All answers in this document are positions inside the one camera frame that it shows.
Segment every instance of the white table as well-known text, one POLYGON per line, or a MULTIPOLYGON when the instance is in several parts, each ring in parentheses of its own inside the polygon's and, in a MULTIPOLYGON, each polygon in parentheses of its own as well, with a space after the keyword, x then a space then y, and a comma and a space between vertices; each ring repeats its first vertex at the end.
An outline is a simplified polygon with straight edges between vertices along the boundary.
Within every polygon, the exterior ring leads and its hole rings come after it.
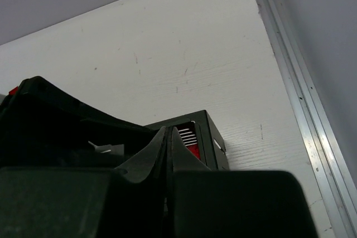
POLYGON ((206 109, 231 169, 282 169, 334 237, 255 0, 120 0, 0 46, 0 93, 41 75, 137 124, 206 109))

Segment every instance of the table surface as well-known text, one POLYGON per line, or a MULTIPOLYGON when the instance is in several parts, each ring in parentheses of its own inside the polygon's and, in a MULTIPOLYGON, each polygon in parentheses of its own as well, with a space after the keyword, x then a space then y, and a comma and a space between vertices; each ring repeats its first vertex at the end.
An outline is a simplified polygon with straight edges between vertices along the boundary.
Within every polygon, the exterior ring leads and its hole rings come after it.
POLYGON ((120 0, 0 46, 0 93, 43 76, 117 118, 206 109, 231 169, 280 169, 334 237, 255 0, 120 0))

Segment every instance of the red part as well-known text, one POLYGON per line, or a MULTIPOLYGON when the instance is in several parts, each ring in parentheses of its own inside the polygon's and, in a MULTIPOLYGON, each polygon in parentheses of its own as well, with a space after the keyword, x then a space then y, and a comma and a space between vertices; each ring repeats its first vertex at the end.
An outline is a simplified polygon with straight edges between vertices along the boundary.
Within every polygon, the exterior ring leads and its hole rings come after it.
POLYGON ((18 86, 16 88, 10 90, 9 95, 14 96, 17 90, 18 90, 18 86))
POLYGON ((194 154, 195 157, 197 157, 199 160, 201 160, 198 144, 188 145, 187 148, 190 150, 191 153, 194 154))

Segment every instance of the white tabletop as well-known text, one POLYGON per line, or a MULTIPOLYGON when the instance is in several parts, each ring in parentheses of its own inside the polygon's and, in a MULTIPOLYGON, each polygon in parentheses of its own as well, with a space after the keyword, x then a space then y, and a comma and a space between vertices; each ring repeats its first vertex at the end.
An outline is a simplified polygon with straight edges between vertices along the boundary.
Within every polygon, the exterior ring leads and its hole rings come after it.
POLYGON ((0 46, 0 93, 43 76, 137 124, 208 110, 231 169, 281 169, 334 237, 255 0, 120 0, 0 46))

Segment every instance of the metal track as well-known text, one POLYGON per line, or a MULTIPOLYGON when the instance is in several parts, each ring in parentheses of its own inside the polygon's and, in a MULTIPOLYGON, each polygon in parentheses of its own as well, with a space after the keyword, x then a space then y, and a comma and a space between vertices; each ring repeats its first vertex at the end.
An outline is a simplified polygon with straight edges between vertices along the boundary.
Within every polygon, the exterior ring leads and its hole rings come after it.
POLYGON ((274 0, 257 0, 336 237, 357 237, 357 190, 294 35, 274 0))

